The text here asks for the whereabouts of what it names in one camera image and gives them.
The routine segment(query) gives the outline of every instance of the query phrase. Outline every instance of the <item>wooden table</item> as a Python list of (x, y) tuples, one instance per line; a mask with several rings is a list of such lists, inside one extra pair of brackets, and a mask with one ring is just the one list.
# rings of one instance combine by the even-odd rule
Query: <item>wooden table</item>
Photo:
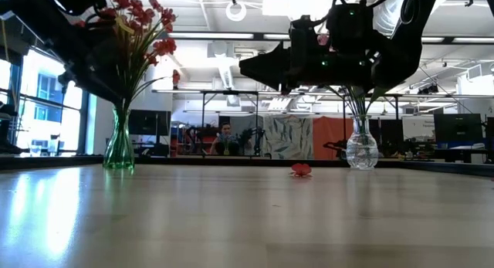
[(100, 165), (0, 173), (0, 267), (494, 266), (494, 182)]

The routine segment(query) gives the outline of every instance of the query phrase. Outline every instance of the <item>white wall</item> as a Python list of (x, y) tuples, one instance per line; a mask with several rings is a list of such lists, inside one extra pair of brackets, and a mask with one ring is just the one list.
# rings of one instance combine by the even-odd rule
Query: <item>white wall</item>
[[(465, 95), (493, 95), (493, 80), (492, 75), (476, 77), (471, 80), (467, 80), (466, 75), (460, 76), (457, 79), (458, 93)], [(465, 99), (461, 100), (460, 103), (464, 107), (458, 105), (459, 114), (470, 114), (470, 112), (480, 114), (483, 121), (485, 121), (485, 116), (494, 117), (492, 113), (494, 111), (494, 99)]]

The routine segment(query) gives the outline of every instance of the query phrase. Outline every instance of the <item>ceiling duct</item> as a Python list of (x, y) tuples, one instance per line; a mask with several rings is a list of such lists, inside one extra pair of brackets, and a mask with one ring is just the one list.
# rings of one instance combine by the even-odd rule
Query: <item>ceiling duct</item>
[[(214, 41), (208, 44), (208, 58), (215, 57), (218, 59), (218, 71), (222, 78), (223, 88), (226, 90), (234, 90), (232, 70), (230, 69), (230, 60), (222, 60), (233, 58), (234, 46), (232, 43), (225, 41)], [(237, 95), (228, 95), (226, 97), (228, 107), (240, 107), (240, 97)]]

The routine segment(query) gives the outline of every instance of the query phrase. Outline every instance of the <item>glass vase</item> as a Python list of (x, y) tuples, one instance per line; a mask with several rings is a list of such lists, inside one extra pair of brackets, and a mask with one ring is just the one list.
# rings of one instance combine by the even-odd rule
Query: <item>glass vase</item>
[(129, 138), (129, 113), (128, 109), (113, 109), (115, 122), (103, 158), (105, 168), (134, 168), (134, 148)]
[(347, 142), (347, 162), (352, 168), (369, 170), (379, 158), (377, 142), (369, 132), (368, 116), (354, 117), (354, 132)]

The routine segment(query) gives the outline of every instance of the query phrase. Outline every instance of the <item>red petal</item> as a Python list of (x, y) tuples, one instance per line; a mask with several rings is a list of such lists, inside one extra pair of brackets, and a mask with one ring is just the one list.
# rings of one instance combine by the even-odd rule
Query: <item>red petal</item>
[(302, 173), (308, 175), (312, 171), (312, 168), (308, 164), (302, 165)]
[(302, 170), (302, 164), (294, 164), (294, 165), (292, 166), (292, 170), (293, 170), (295, 173), (299, 174), (299, 173), (300, 173), (300, 171)]

